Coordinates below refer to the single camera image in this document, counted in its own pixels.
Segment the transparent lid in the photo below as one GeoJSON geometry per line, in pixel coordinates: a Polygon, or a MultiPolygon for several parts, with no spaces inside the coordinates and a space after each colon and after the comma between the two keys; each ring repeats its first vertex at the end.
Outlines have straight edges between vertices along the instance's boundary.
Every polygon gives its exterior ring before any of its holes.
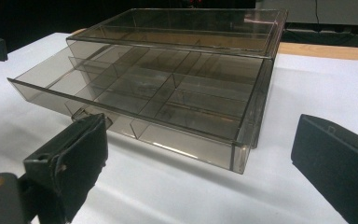
{"type": "Polygon", "coordinates": [[[131,9],[68,40],[273,58],[286,10],[131,9]]]}

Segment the smoky gray plastic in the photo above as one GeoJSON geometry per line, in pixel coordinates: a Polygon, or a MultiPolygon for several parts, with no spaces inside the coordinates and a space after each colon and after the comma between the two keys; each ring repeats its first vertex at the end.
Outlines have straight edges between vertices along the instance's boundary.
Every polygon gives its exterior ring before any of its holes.
{"type": "Polygon", "coordinates": [[[286,14],[133,9],[9,81],[73,120],[104,113],[109,131],[243,174],[286,14]]]}

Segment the open drawer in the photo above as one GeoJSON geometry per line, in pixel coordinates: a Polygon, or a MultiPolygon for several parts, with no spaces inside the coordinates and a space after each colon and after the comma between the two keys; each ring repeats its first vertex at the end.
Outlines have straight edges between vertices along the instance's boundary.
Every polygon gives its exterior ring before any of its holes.
{"type": "Polygon", "coordinates": [[[238,23],[240,14],[245,19],[249,13],[258,15],[257,10],[133,9],[68,37],[68,48],[9,81],[36,105],[72,119],[104,113],[112,121],[110,131],[243,174],[249,150],[256,147],[267,100],[273,50],[279,43],[273,36],[280,36],[284,20],[269,22],[269,32],[260,23],[267,37],[255,55],[255,48],[243,48],[241,36],[259,38],[264,33],[249,34],[255,31],[245,29],[249,24],[235,34],[217,32],[212,25],[206,26],[208,32],[174,25],[186,13],[220,18],[223,12],[235,12],[225,17],[234,20],[232,24],[238,23]],[[173,28],[164,27],[167,21],[129,28],[127,17],[140,17],[137,13],[145,17],[141,21],[162,21],[159,16],[168,13],[173,28]]]}

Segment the tinted plastic case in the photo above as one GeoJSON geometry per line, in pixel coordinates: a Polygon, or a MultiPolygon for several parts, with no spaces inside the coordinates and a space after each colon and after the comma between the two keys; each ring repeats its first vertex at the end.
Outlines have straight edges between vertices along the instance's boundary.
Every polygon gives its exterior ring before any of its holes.
{"type": "Polygon", "coordinates": [[[132,9],[10,79],[25,100],[243,174],[285,10],[132,9]]]}

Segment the white table surface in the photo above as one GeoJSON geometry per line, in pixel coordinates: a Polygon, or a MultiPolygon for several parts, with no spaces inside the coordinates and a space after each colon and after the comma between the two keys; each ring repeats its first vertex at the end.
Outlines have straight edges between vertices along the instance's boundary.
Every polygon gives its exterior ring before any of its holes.
{"type": "MultiPolygon", "coordinates": [[[[9,84],[66,47],[53,34],[0,62],[0,172],[71,124],[9,84]]],[[[292,164],[300,114],[358,133],[358,61],[278,54],[260,133],[244,175],[108,133],[109,159],[73,223],[346,223],[292,164]]]]}

